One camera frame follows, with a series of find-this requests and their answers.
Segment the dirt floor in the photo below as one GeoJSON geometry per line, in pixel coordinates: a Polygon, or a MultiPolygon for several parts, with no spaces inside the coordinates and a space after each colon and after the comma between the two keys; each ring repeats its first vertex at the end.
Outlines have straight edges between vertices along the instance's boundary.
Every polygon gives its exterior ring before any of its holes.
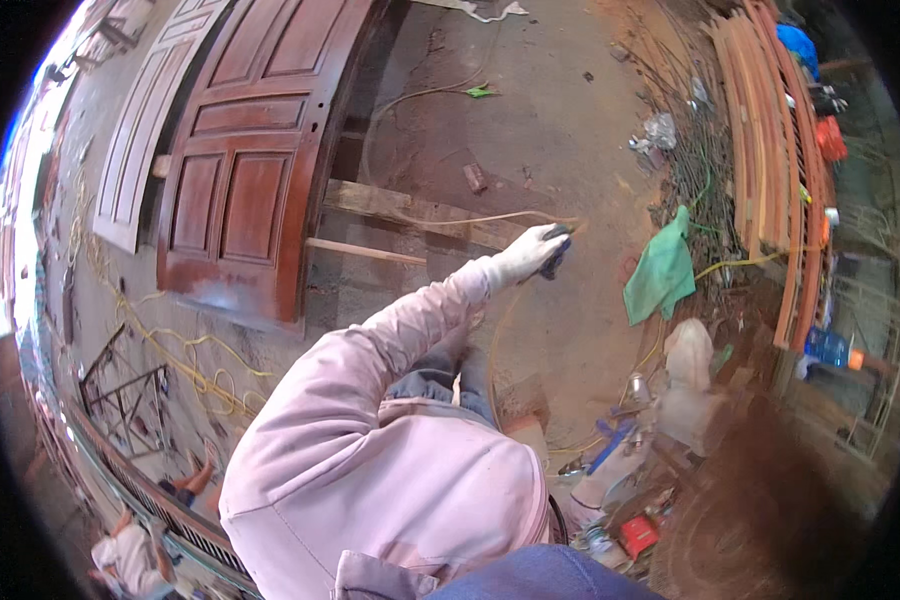
{"type": "MultiPolygon", "coordinates": [[[[83,170],[86,193],[95,193],[122,102],[172,4],[159,3],[140,15],[145,26],[137,49],[109,57],[81,73],[74,85],[62,133],[58,193],[48,211],[49,221],[58,219],[60,228],[60,241],[51,240],[49,252],[50,289],[60,285],[65,268],[78,173],[83,170]],[[81,164],[81,150],[88,143],[81,164]]],[[[636,95],[643,83],[633,66],[611,56],[620,19],[608,12],[607,2],[528,0],[523,6],[528,16],[511,15],[500,25],[434,6],[409,3],[402,8],[402,24],[391,25],[389,40],[381,42],[380,48],[391,44],[391,49],[378,55],[375,64],[368,63],[367,68],[383,69],[382,77],[375,87],[355,92],[351,106],[356,117],[369,116],[371,107],[402,94],[460,81],[481,64],[473,81],[488,82],[498,95],[474,100],[442,93],[401,102],[394,113],[384,115],[376,134],[363,140],[370,176],[358,179],[483,214],[542,210],[586,219],[587,229],[574,240],[557,280],[532,282],[516,304],[501,331],[493,373],[498,392],[538,375],[550,412],[548,441],[553,447],[567,447],[588,438],[594,419],[619,395],[636,363],[642,329],[628,326],[621,265],[638,257],[655,232],[646,208],[656,199],[659,182],[637,169],[635,155],[627,148],[649,109],[636,95]],[[470,192],[461,171],[470,162],[480,164],[489,184],[480,196],[470,192]]],[[[148,196],[156,197],[159,191],[149,190],[148,196]]],[[[145,204],[144,212],[153,206],[145,204]]],[[[188,364],[195,348],[197,366],[208,378],[226,369],[236,397],[247,404],[245,410],[198,394],[186,375],[173,375],[168,435],[179,451],[137,461],[145,473],[154,478],[183,474],[186,450],[200,453],[203,437],[214,440],[228,456],[251,422],[253,409],[325,331],[360,322],[486,252],[340,215],[324,217],[320,236],[426,256],[428,268],[318,252],[312,258],[302,342],[243,327],[167,295],[135,303],[144,326],[157,330],[156,341],[188,364]],[[216,336],[249,366],[273,375],[252,374],[214,340],[188,348],[180,341],[205,335],[216,336]]],[[[156,292],[156,250],[148,239],[144,231],[135,255],[104,245],[111,282],[117,285],[122,278],[126,296],[137,301],[156,292]]],[[[127,316],[117,310],[113,295],[97,281],[83,255],[76,262],[73,297],[76,325],[70,354],[86,367],[127,316]]],[[[487,307],[472,344],[485,349],[490,345],[511,299],[503,294],[487,307]]],[[[49,311],[58,329],[61,310],[60,296],[51,294],[49,311]]],[[[122,339],[118,349],[139,373],[163,362],[139,334],[122,339]]],[[[119,362],[108,367],[107,381],[130,378],[131,371],[119,362]]],[[[221,374],[217,382],[229,388],[229,379],[221,374]]],[[[64,381],[67,390],[69,381],[64,381]]],[[[512,402],[519,404],[520,398],[512,402]]],[[[508,413],[520,411],[520,406],[511,406],[508,413]]],[[[153,427],[154,416],[143,416],[153,427]]]]}

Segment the green rag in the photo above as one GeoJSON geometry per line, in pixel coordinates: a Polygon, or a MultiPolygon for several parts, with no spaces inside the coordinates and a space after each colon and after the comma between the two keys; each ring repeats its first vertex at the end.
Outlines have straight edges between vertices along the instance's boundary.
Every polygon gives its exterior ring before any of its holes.
{"type": "Polygon", "coordinates": [[[624,304],[630,325],[635,326],[660,308],[667,321],[674,316],[677,301],[697,291],[693,281],[693,260],[687,247],[690,213],[686,206],[676,210],[676,218],[653,236],[640,263],[624,287],[624,304]]]}

